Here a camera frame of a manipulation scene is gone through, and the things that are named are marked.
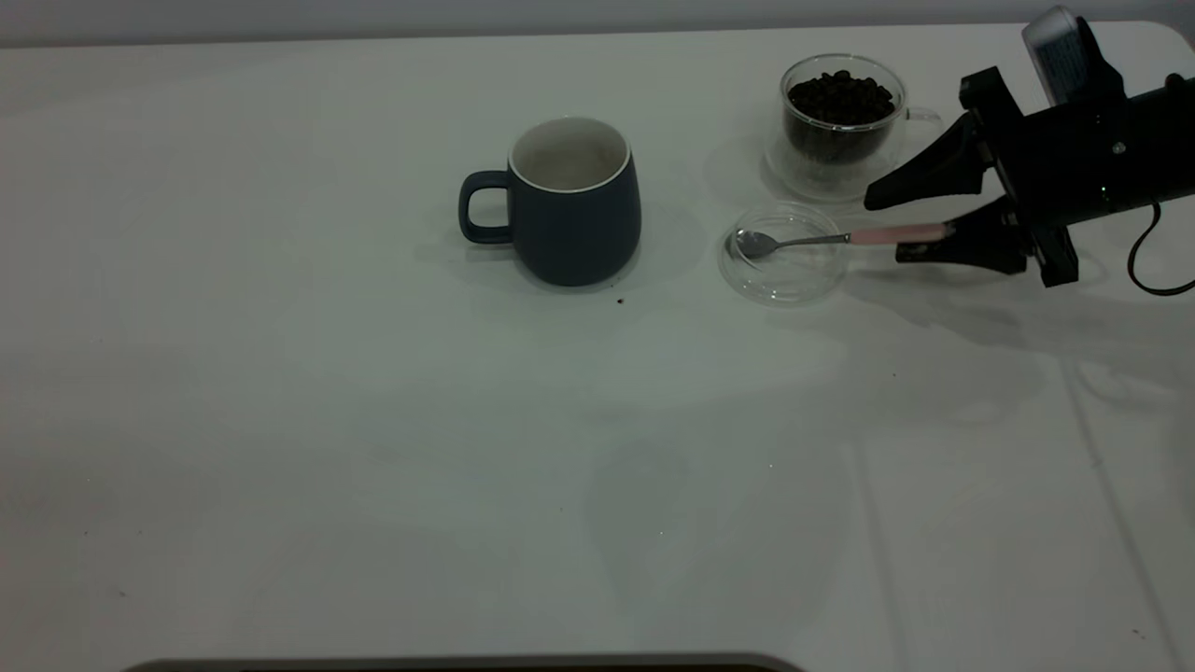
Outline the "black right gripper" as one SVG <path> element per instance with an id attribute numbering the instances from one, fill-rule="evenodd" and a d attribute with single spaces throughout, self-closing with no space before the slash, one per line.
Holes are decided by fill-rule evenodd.
<path id="1" fill-rule="evenodd" d="M 1070 227 L 1191 195 L 1191 79 L 1127 97 L 1113 86 L 1025 115 L 999 71 L 966 77 L 968 112 L 921 153 L 875 181 L 866 210 L 978 195 L 993 166 L 1004 195 L 946 222 L 940 242 L 903 243 L 899 264 L 967 265 L 1016 275 L 1036 262 L 1043 285 L 1074 285 Z"/>

